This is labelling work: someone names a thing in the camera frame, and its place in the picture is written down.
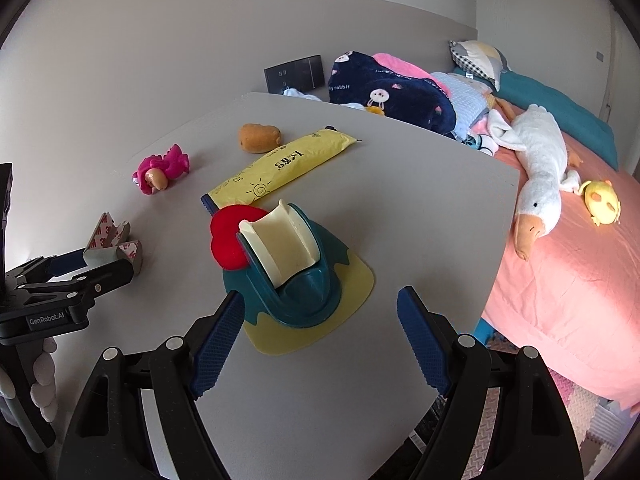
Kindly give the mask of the left white gloved hand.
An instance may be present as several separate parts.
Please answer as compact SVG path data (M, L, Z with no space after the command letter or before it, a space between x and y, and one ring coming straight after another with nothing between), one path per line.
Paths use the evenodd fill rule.
M53 422L58 414L58 396L55 385L55 364L52 354L58 345L53 337L48 337L42 342L42 351L32 366L35 382L30 386L30 398L32 403L40 411L46 422ZM1 375L1 414L4 420L11 426L17 427L18 423L12 415L7 400L16 397L14 382L5 370L0 370Z

